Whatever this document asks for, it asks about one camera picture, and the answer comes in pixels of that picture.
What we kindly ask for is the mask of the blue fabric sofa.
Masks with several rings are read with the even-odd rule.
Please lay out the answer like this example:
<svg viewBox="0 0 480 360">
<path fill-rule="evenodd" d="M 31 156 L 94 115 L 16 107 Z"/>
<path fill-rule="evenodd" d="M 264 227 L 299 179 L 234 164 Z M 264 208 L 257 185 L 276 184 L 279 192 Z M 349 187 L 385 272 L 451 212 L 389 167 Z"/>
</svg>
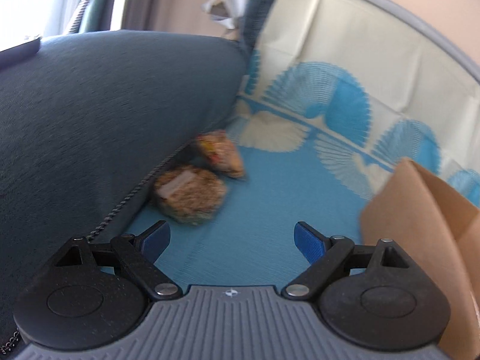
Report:
<svg viewBox="0 0 480 360">
<path fill-rule="evenodd" d="M 1 71 L 1 341 L 21 289 L 73 236 L 120 235 L 154 178 L 224 126 L 249 54 L 220 37 L 52 38 Z"/>
</svg>

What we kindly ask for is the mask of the clear wrapped pastry packet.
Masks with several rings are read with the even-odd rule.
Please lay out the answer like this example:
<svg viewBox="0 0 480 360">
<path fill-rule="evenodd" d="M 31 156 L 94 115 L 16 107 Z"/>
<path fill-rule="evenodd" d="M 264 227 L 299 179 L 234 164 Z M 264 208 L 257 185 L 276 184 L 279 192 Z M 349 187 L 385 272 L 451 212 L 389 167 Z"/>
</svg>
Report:
<svg viewBox="0 0 480 360">
<path fill-rule="evenodd" d="M 198 135 L 194 142 L 211 168 L 234 179 L 245 176 L 239 150 L 228 138 L 226 131 L 216 130 Z"/>
</svg>

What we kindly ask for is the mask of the blue white patterned cloth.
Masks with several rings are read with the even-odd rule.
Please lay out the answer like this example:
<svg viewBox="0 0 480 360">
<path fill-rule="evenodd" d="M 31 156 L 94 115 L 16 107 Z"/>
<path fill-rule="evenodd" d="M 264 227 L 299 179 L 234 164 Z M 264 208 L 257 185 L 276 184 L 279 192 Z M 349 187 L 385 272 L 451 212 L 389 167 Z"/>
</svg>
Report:
<svg viewBox="0 0 480 360">
<path fill-rule="evenodd" d="M 247 174 L 216 215 L 171 222 L 156 267 L 182 288 L 284 286 L 305 221 L 360 239 L 360 211 L 410 158 L 479 201 L 479 77 L 364 0 L 250 0 L 227 134 Z"/>
</svg>

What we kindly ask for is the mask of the grey curtain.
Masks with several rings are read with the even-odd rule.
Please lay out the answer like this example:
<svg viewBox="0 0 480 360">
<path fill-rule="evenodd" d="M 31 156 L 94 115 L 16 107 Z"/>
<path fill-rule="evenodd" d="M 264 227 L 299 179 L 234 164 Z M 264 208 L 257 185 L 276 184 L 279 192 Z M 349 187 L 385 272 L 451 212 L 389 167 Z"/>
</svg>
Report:
<svg viewBox="0 0 480 360">
<path fill-rule="evenodd" d="M 148 30 L 154 0 L 80 0 L 66 34 Z"/>
</svg>

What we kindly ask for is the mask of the brown cardboard box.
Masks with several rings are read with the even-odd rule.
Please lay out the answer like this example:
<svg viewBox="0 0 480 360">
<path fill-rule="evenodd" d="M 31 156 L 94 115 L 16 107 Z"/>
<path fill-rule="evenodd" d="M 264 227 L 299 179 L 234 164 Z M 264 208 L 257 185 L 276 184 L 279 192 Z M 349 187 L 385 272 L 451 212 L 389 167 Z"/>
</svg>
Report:
<svg viewBox="0 0 480 360">
<path fill-rule="evenodd" d="M 366 244 L 397 242 L 450 302 L 440 341 L 453 359 L 479 356 L 479 209 L 447 182 L 402 159 L 360 215 Z"/>
</svg>

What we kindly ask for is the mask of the round nut cake packet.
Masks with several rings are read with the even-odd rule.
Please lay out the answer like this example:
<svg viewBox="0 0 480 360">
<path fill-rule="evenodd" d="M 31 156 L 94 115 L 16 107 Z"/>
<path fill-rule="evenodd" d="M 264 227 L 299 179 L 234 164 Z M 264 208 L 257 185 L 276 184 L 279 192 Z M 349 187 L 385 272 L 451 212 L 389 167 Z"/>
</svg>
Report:
<svg viewBox="0 0 480 360">
<path fill-rule="evenodd" d="M 159 176 L 152 185 L 157 207 L 183 224 L 201 224 L 221 208 L 228 188 L 215 173 L 184 164 Z"/>
</svg>

